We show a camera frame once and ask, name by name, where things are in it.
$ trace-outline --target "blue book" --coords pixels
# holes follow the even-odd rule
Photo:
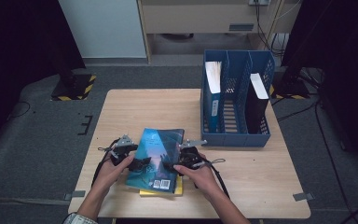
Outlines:
[[[216,133],[219,122],[219,102],[220,102],[220,62],[205,62],[206,77],[206,108],[205,117],[207,118],[209,133]]]
[[[157,130],[145,128],[135,158],[151,158],[142,170],[129,171],[126,185],[160,192],[174,193],[177,173],[166,169],[163,162],[179,160],[184,129]]]

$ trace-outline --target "black cable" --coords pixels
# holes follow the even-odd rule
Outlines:
[[[347,199],[347,196],[345,194],[345,191],[344,191],[344,188],[342,188],[342,184],[341,184],[341,180],[339,179],[339,176],[338,176],[338,171],[337,171],[337,168],[336,168],[336,164],[334,163],[334,160],[333,160],[333,156],[331,155],[331,150],[330,150],[330,147],[327,145],[327,141],[326,141],[326,138],[324,136],[324,129],[322,128],[322,124],[319,120],[319,116],[318,116],[318,104],[321,102],[321,100],[319,99],[318,102],[316,102],[315,104],[315,117],[316,117],[316,121],[318,122],[318,126],[319,126],[319,130],[321,131],[321,135],[322,135],[322,138],[324,140],[324,146],[326,147],[326,150],[327,150],[327,153],[328,153],[328,156],[330,158],[330,162],[333,166],[333,171],[334,171],[334,174],[336,176],[336,179],[337,179],[337,182],[338,182],[338,186],[339,186],[339,190],[341,191],[341,195],[342,195],[342,198],[344,200],[344,203],[346,204],[349,212],[351,213],[351,217],[356,221],[356,223],[358,223],[358,220],[356,219],[355,217],[355,214],[352,212],[351,210],[351,207],[348,203],[348,199]]]
[[[219,183],[220,183],[220,186],[222,187],[222,190],[223,192],[225,192],[225,194],[227,195],[227,197],[229,198],[229,195],[228,195],[228,190],[226,188],[226,185],[225,185],[225,182],[223,181],[223,178],[222,176],[220,175],[220,173],[214,168],[213,166],[213,163],[216,163],[216,162],[222,162],[222,161],[226,161],[225,159],[218,159],[218,160],[215,160],[215,161],[208,161],[204,158],[201,158],[203,161],[206,162],[206,164],[212,168],[214,174],[216,175],[217,179],[219,180]]]
[[[274,103],[272,103],[272,105],[276,105],[277,103],[279,103],[279,102],[282,101],[282,100],[284,100],[284,98],[281,98],[281,99],[275,101]]]
[[[98,147],[98,150],[104,150],[105,154],[103,155],[103,159],[100,161],[100,163],[98,163],[97,169],[95,169],[95,173],[94,173],[94,177],[92,178],[92,182],[91,182],[91,186],[94,185],[95,180],[98,177],[98,174],[100,173],[101,168],[103,167],[103,164],[110,160],[110,157],[108,157],[108,154],[110,152],[110,150],[112,150],[112,146],[118,142],[118,140],[120,140],[119,138],[116,139],[115,141],[112,142],[112,144],[110,144],[109,147]]]
[[[228,191],[227,191],[225,182],[223,182],[222,176],[220,176],[220,173],[214,168],[214,166],[213,166],[212,164],[211,164],[211,168],[213,169],[214,174],[216,175],[217,179],[219,180],[219,183],[220,183],[220,186],[222,186],[223,192],[225,192],[225,194],[226,194],[226,195],[228,196],[228,198],[229,198]]]
[[[275,34],[274,37],[272,37],[272,42],[271,42],[271,49],[272,49],[272,53],[274,54],[274,56],[281,56],[284,53],[284,49],[280,48],[280,49],[275,49],[274,45],[275,45],[275,40],[277,39],[278,34]]]
[[[319,74],[321,75],[321,76],[320,76],[320,80],[321,80],[320,82],[323,83],[323,82],[324,82],[324,77],[325,77],[324,71],[321,70],[321,69],[319,69],[319,68],[316,68],[316,71],[318,71]]]
[[[19,114],[19,115],[16,115],[16,116],[12,116],[11,114],[7,117],[7,120],[10,120],[10,119],[14,119],[14,118],[19,118],[21,116],[23,116],[24,114],[28,113],[28,111],[31,109],[31,105],[30,103],[28,102],[25,102],[25,101],[19,101],[17,102],[17,104],[26,104],[28,105],[28,108],[25,110],[25,112]]]
[[[356,215],[358,215],[358,209],[357,209],[355,212],[353,212],[349,217],[345,218],[345,220],[343,220],[343,221],[341,222],[341,224],[347,223],[349,220],[351,220],[352,218],[354,218]]]
[[[283,55],[284,55],[284,52],[285,52],[285,48],[284,48],[284,42],[285,41],[286,41],[286,34],[284,34],[284,36],[283,36],[281,62],[283,61]]]
[[[257,20],[257,34],[258,34],[258,37],[260,38],[261,42],[263,42],[264,46],[268,50],[272,51],[271,48],[269,47],[269,41],[267,40],[266,36],[264,35],[264,31],[260,26],[260,5],[258,3],[258,0],[255,0],[255,16],[256,16],[256,20]]]
[[[69,205],[65,200],[51,199],[23,199],[23,198],[0,198],[0,203],[22,203],[22,204],[38,204],[38,205]]]
[[[330,8],[331,4],[333,3],[333,0],[329,0],[326,5],[324,6],[321,13],[319,13],[318,18],[316,19],[316,22],[312,24],[312,27],[309,29],[309,31],[306,33],[304,38],[302,38],[302,42],[299,44],[298,48],[296,48],[296,51],[292,54],[292,57],[288,60],[287,65],[293,66],[293,64],[299,64],[302,63],[301,61],[307,57],[307,53],[304,52],[304,48],[307,46],[306,43],[308,43],[310,37],[313,35],[314,30],[319,25],[319,22],[322,18],[324,18],[324,14],[326,13],[327,9]],[[291,75],[291,80],[295,80],[298,78],[297,76]]]
[[[288,119],[288,118],[290,118],[290,117],[292,117],[292,116],[294,116],[294,115],[300,114],[300,113],[302,113],[302,112],[305,112],[305,111],[307,111],[307,110],[313,108],[314,106],[315,106],[315,103],[312,103],[312,105],[308,106],[308,107],[305,108],[305,109],[302,109],[302,110],[297,111],[297,112],[295,112],[295,113],[292,113],[292,114],[290,114],[290,115],[286,115],[286,116],[283,116],[283,117],[281,117],[281,118],[278,118],[278,122],[280,122],[280,121],[282,121],[282,120],[284,120],[284,119]]]
[[[300,70],[300,73],[303,73],[307,78],[303,77],[302,75],[298,75],[298,77],[302,78],[303,80],[307,81],[315,90],[318,90],[321,84],[310,75],[310,72],[304,72],[303,69]]]

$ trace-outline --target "hand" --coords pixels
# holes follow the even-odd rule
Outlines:
[[[101,167],[100,173],[94,182],[92,188],[102,190],[106,193],[109,191],[110,187],[118,180],[118,177],[123,172],[123,170],[130,165],[133,161],[133,155],[130,155],[124,159],[119,165],[115,166],[108,158],[105,159],[103,166]]]
[[[206,159],[205,155],[201,153],[200,155],[202,158]],[[206,165],[201,166],[197,170],[188,169],[182,165],[174,165],[173,168],[177,172],[181,173],[182,175],[187,175],[191,180],[193,180],[194,184],[202,191],[208,201],[210,201],[211,194],[217,191],[222,191],[217,185],[211,168]]]
[[[115,166],[110,161],[109,156],[110,155],[105,158],[97,179],[77,211],[77,213],[83,217],[97,220],[103,199],[109,192],[110,187],[117,181],[121,172],[133,161],[133,156],[131,155],[124,159],[119,165]]]

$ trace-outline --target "stack of books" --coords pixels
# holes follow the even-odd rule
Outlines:
[[[139,189],[143,197],[181,196],[183,180],[177,172],[164,167],[163,162],[179,160],[184,129],[158,130],[145,128],[135,152],[135,159],[151,158],[141,170],[129,171],[126,185]]]

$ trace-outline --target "person's right hand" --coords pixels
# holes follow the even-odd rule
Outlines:
[[[210,201],[210,195],[214,194],[215,192],[222,191],[217,185],[211,168],[207,165],[201,166],[197,170],[188,169],[183,165],[174,165],[173,168],[182,175],[187,175],[202,191],[208,201]]]

